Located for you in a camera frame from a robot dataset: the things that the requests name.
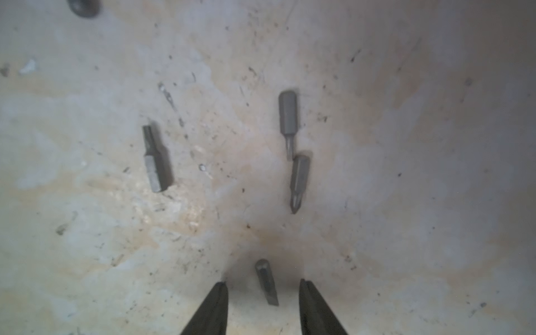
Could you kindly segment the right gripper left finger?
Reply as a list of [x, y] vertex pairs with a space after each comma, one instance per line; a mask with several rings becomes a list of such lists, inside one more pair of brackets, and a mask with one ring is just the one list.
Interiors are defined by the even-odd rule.
[[229, 293], [225, 282], [217, 282], [181, 335], [226, 335]]

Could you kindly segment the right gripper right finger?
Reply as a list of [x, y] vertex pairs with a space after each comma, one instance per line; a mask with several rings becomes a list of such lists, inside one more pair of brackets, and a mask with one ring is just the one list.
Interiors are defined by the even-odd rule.
[[299, 306], [303, 335], [348, 335], [312, 281], [300, 281]]

